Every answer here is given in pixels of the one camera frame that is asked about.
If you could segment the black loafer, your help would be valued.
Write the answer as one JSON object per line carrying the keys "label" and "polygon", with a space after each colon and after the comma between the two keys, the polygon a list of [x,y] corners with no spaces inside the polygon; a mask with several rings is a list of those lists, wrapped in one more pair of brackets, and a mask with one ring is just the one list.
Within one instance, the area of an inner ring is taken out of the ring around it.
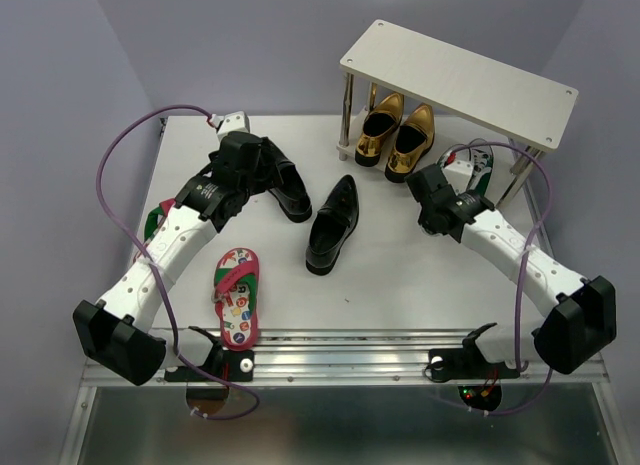
{"label": "black loafer", "polygon": [[346,240],[359,220],[359,197],[355,179],[344,175],[333,187],[312,224],[305,265],[319,276],[329,274]]}
{"label": "black loafer", "polygon": [[268,137],[263,138],[261,158],[266,165],[266,191],[277,200],[284,215],[293,223],[308,220],[311,200],[296,165]]}

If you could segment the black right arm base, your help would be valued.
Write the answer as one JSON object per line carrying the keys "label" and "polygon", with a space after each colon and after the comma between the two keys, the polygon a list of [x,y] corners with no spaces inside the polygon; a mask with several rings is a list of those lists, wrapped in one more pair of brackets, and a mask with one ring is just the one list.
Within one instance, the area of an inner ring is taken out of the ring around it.
{"label": "black right arm base", "polygon": [[517,379],[520,373],[509,368],[504,360],[488,362],[476,341],[496,323],[489,323],[471,331],[457,348],[431,349],[422,374],[434,383],[450,380]]}

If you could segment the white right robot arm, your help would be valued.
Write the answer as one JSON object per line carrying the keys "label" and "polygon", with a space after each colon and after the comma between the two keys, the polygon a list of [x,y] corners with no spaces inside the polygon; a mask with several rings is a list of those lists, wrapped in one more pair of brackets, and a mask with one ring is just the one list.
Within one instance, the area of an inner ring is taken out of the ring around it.
{"label": "white right robot arm", "polygon": [[569,375],[616,338],[616,291],[609,280],[587,279],[527,243],[484,196],[456,193],[437,165],[413,173],[406,183],[421,207],[423,230],[479,254],[515,283],[517,299],[528,298],[540,314],[526,325],[483,325],[460,347],[436,351],[434,380],[483,378],[493,366],[501,377],[516,378],[518,360],[542,361]]}

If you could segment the green sneaker with laces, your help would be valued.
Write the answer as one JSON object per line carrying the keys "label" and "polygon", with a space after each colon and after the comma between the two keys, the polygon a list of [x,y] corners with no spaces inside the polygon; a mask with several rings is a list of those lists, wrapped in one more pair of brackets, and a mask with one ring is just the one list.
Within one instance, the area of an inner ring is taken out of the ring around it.
{"label": "green sneaker with laces", "polygon": [[475,190],[479,194],[485,195],[493,173],[494,152],[484,139],[474,139],[471,144],[473,148],[469,152],[473,170],[466,190]]}

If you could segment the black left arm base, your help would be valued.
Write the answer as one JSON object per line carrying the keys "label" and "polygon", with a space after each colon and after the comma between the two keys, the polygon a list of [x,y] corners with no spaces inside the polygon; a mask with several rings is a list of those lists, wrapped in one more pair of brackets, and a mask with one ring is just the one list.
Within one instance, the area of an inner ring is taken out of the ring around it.
{"label": "black left arm base", "polygon": [[[180,347],[188,360],[198,368],[229,382],[251,382],[255,367],[253,350],[233,351],[224,347],[220,338],[209,330],[190,326],[180,333]],[[167,349],[164,379],[169,383],[210,382],[197,371],[186,366]]]}

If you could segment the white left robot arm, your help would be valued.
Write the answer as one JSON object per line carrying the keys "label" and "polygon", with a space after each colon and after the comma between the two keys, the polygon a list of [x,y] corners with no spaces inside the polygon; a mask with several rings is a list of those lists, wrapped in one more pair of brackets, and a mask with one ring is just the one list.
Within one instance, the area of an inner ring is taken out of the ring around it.
{"label": "white left robot arm", "polygon": [[169,290],[196,255],[249,199],[281,184],[273,144],[234,131],[175,197],[163,224],[125,275],[96,302],[83,300],[73,322],[85,355],[134,385],[168,367],[176,341],[150,333]]}

